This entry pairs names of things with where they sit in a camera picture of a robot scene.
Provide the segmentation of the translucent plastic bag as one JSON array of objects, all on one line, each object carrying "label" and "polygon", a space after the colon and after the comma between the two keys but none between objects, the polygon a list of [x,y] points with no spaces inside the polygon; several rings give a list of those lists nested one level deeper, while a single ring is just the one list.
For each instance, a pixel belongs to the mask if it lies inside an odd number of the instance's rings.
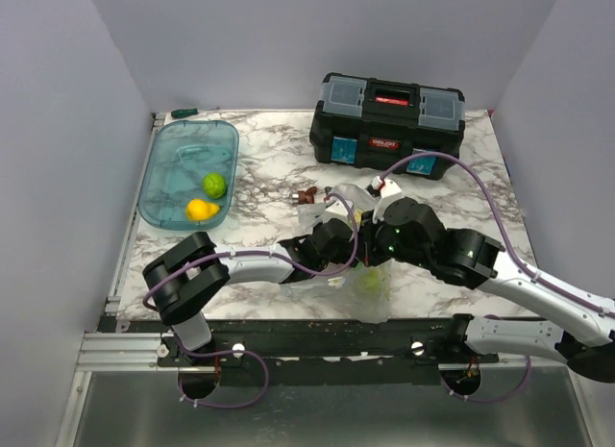
[{"label": "translucent plastic bag", "polygon": [[[372,210],[376,199],[363,188],[355,184],[340,184],[331,189],[345,200],[354,203],[354,216],[357,224],[361,214]],[[312,205],[303,205],[297,209],[298,224],[301,230],[312,230],[322,222],[322,213],[326,204],[321,200]],[[377,267],[365,267],[358,263],[356,267],[345,270],[339,276],[316,277],[300,283],[281,286],[281,291],[296,299],[314,300],[316,306],[323,306],[342,313],[347,318],[364,323],[382,323],[390,317],[390,284],[392,261]],[[378,270],[381,274],[381,289],[374,294],[367,294],[357,288],[357,279],[365,271]]]}]

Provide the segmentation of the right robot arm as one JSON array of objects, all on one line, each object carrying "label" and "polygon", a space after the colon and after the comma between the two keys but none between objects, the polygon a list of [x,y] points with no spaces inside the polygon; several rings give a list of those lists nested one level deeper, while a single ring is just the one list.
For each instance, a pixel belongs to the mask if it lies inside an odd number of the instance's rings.
[{"label": "right robot arm", "polygon": [[504,298],[532,318],[472,316],[442,338],[444,355],[516,354],[564,363],[601,383],[614,381],[614,305],[517,259],[489,236],[448,229],[431,207],[403,197],[361,217],[366,261],[411,264],[452,286]]}]

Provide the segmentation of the green fake lime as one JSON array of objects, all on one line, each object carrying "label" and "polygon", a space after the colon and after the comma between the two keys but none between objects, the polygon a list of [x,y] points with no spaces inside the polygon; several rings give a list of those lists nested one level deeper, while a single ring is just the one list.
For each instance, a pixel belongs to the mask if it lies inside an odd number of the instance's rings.
[{"label": "green fake lime", "polygon": [[202,181],[206,195],[211,199],[220,199],[227,193],[227,183],[223,175],[215,172],[207,174]]}]

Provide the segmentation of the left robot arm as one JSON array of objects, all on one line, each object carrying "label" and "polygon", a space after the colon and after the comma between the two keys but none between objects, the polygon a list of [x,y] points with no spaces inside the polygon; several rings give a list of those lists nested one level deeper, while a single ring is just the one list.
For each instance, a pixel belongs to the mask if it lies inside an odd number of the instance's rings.
[{"label": "left robot arm", "polygon": [[146,266],[143,278],[149,291],[142,303],[172,329],[181,341],[181,355],[201,365],[213,351],[203,307],[222,287],[299,283],[326,276],[326,268],[334,263],[342,272],[355,262],[357,248],[357,226],[349,227],[340,219],[269,248],[218,247],[207,233],[197,232]]}]

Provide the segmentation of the yellow fake lemon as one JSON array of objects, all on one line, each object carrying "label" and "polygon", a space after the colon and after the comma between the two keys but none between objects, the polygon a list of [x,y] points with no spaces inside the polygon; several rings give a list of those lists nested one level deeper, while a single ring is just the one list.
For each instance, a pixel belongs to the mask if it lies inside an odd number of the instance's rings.
[{"label": "yellow fake lemon", "polygon": [[188,221],[209,220],[219,212],[220,207],[217,204],[202,199],[193,199],[185,207],[185,216]]}]

